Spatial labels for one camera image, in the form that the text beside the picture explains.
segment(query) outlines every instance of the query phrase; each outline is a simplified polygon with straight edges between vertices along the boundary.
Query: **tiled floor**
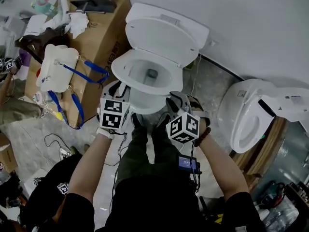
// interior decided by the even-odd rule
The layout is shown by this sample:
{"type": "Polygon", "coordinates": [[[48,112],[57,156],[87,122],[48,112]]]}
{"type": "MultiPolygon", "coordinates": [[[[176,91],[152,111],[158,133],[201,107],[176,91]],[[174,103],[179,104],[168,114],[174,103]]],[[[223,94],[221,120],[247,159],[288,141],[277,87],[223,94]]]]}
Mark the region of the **tiled floor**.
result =
{"type": "MultiPolygon", "coordinates": [[[[191,92],[196,70],[196,67],[190,71],[184,70],[184,93],[189,94],[191,92]]],[[[196,89],[193,94],[200,99],[202,106],[210,114],[212,136],[217,143],[229,153],[231,149],[220,133],[216,115],[222,97],[230,85],[236,82],[237,79],[204,60],[202,60],[199,65],[198,75],[196,75],[196,77],[196,89]]],[[[73,130],[51,114],[47,114],[41,119],[29,119],[3,125],[0,127],[0,130],[11,140],[19,166],[17,172],[21,180],[26,181],[39,169],[49,171],[53,165],[59,161],[58,144],[53,143],[50,147],[46,147],[44,143],[45,136],[50,133],[56,133],[62,137],[68,146],[73,145],[82,153],[83,145],[90,144],[93,141],[97,127],[97,119],[92,118],[90,121],[86,122],[80,130],[73,130]]],[[[123,146],[127,146],[130,142],[130,133],[132,130],[133,126],[129,123],[127,128],[128,139],[123,146]]],[[[50,136],[46,139],[46,143],[50,144],[54,139],[56,139],[56,137],[50,136]]],[[[107,155],[106,163],[114,164],[119,160],[117,149],[121,141],[122,136],[117,136],[115,138],[107,155]]],[[[150,162],[152,162],[154,159],[154,151],[150,138],[147,146],[147,154],[150,162]]],[[[189,151],[190,145],[185,145],[182,149],[183,154],[189,154],[189,151]]],[[[222,193],[212,175],[207,159],[199,148],[195,150],[194,155],[201,163],[201,171],[203,172],[201,175],[201,188],[198,194],[205,197],[221,196],[222,193]]],[[[96,228],[104,226],[109,215],[116,168],[117,166],[104,166],[94,201],[96,228]]]]}

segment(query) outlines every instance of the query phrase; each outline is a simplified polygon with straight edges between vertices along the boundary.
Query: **small display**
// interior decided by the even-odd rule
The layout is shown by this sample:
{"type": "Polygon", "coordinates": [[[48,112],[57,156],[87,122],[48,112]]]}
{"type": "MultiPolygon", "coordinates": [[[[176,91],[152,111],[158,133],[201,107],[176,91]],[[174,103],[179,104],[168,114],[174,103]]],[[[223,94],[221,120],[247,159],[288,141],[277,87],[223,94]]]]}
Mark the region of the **small display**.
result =
{"type": "MultiPolygon", "coordinates": [[[[190,157],[179,156],[178,166],[183,170],[186,169],[191,172],[190,157]]],[[[194,171],[197,171],[197,160],[195,158],[192,158],[192,168],[194,171]]]]}

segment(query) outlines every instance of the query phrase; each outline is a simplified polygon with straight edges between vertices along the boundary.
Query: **electronic device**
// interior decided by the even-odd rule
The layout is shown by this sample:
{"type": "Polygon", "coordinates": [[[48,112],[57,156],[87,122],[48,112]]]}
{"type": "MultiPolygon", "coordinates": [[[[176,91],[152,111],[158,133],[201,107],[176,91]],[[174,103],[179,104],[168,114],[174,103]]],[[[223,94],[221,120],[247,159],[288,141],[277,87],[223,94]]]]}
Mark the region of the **electronic device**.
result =
{"type": "Polygon", "coordinates": [[[191,174],[201,174],[200,164],[195,157],[180,154],[178,156],[178,169],[191,174]]]}

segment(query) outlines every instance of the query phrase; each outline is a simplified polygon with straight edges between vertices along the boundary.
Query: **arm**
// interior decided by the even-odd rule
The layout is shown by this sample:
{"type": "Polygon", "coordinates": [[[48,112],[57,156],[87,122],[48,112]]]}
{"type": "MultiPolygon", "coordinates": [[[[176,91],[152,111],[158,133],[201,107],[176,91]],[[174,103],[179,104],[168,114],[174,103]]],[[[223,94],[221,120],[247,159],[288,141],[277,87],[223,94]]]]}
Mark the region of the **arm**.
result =
{"type": "Polygon", "coordinates": [[[249,192],[246,180],[239,167],[208,135],[200,144],[213,175],[221,188],[225,201],[239,192],[249,192]]]}
{"type": "Polygon", "coordinates": [[[96,136],[74,170],[68,193],[81,195],[93,202],[111,142],[111,139],[102,134],[96,136]]]}
{"type": "Polygon", "coordinates": [[[11,74],[8,73],[2,86],[0,87],[0,106],[2,103],[5,102],[5,97],[6,97],[10,82],[11,82],[11,78],[12,78],[11,74]]]}

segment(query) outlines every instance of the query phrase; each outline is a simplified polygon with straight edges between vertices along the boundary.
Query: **blue screen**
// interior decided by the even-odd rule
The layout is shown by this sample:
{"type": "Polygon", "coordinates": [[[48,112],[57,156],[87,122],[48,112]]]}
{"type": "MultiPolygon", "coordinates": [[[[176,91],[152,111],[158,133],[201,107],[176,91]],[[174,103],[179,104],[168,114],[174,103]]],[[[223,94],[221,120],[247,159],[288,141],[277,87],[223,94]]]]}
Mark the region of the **blue screen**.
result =
{"type": "MultiPolygon", "coordinates": [[[[185,157],[179,157],[179,167],[191,169],[190,159],[185,157]]],[[[197,162],[192,159],[192,168],[197,169],[197,162]]]]}

